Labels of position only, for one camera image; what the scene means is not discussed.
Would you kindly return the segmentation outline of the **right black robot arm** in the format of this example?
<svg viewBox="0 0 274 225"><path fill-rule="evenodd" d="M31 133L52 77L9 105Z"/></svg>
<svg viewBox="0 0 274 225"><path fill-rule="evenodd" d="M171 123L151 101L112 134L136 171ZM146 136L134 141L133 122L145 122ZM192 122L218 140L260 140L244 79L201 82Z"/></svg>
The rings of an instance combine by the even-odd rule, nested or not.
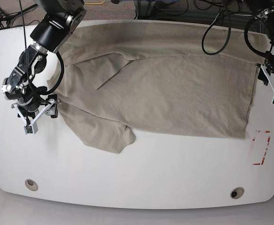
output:
<svg viewBox="0 0 274 225"><path fill-rule="evenodd" d="M38 131L37 120L46 114L57 118L59 100L54 91L64 75L64 62L59 48L70 38L86 14L82 0L37 0L36 4L45 10L43 20L32 31L33 44L26 45L17 66L3 81L1 91L24 122L27 134ZM36 87L33 80L47 63L47 53L56 54L60 64L60 74L53 87Z"/></svg>

